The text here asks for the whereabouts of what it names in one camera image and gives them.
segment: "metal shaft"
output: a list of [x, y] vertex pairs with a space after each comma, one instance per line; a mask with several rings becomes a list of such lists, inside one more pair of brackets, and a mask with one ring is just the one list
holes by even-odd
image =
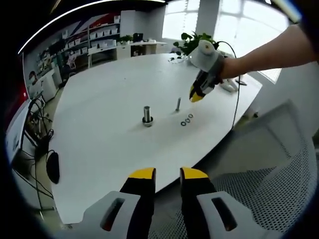
[[179, 111], [179, 106], [180, 106], [180, 97], [177, 100], [177, 107], [176, 107], [176, 111]]
[[146, 123], [149, 123], [151, 121], [150, 107], [149, 106], [144, 107], [144, 119], [145, 119]]

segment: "ceiling light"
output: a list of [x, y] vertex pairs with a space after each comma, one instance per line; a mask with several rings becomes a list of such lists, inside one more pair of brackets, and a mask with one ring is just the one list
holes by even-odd
[[[88, 3], [88, 4], [85, 4], [83, 6], [79, 6], [79, 7], [76, 7], [72, 10], [69, 10], [67, 12], [65, 12], [64, 14], [56, 17], [55, 19], [51, 20], [50, 22], [48, 22], [46, 25], [44, 25], [42, 28], [40, 28], [32, 37], [30, 37], [30, 39], [28, 41], [26, 41], [26, 43], [20, 48], [20, 50], [18, 51], [18, 54], [21, 53], [21, 51], [24, 49], [24, 47], [32, 40], [34, 39], [35, 36], [37, 36], [43, 29], [45, 29], [46, 27], [48, 27], [49, 25], [51, 25], [52, 23], [54, 23], [55, 21], [57, 21], [58, 19], [64, 17], [65, 15], [69, 14], [69, 13], [72, 13], [76, 10], [79, 10], [81, 8], [84, 8], [86, 6], [91, 6], [91, 5], [94, 5], [94, 4], [98, 4], [98, 3], [103, 3], [103, 2], [108, 2], [108, 1], [119, 1], [119, 0], [100, 0], [100, 1], [95, 1], [95, 2], [91, 2], [91, 3]], [[165, 3], [164, 0], [147, 0], [147, 1], [157, 1], [157, 2], [162, 2], [162, 3]]]

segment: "window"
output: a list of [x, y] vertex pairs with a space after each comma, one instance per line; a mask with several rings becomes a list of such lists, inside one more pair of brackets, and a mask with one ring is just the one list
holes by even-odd
[[[215, 27], [214, 40], [226, 41], [237, 57], [271, 41], [289, 26], [288, 18], [281, 12], [253, 0], [221, 0]], [[226, 44], [219, 49], [232, 54]], [[275, 83], [281, 69], [260, 71]]]
[[165, 9], [162, 38], [181, 40], [183, 32], [196, 30], [200, 0], [170, 1]]

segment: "potted plant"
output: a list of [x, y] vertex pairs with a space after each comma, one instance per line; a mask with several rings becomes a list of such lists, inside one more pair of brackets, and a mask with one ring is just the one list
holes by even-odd
[[117, 39], [121, 45], [127, 45], [130, 41], [133, 41], [133, 37], [131, 35], [122, 36]]
[[179, 42], [174, 42], [174, 46], [177, 47], [180, 51], [174, 51], [172, 53], [176, 53], [178, 55], [177, 59], [182, 59], [182, 57], [187, 57], [199, 44], [200, 40], [207, 40], [212, 44], [216, 43], [210, 35], [203, 33], [202, 35], [197, 35], [195, 32], [193, 35], [189, 35], [187, 33], [183, 33], [181, 35], [181, 39], [183, 40], [183, 45], [179, 45]]

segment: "computer mouse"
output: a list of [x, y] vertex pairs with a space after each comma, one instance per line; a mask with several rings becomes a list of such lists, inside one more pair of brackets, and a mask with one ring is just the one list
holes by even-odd
[[53, 152], [46, 162], [46, 173], [52, 183], [58, 184], [60, 179], [59, 155]]

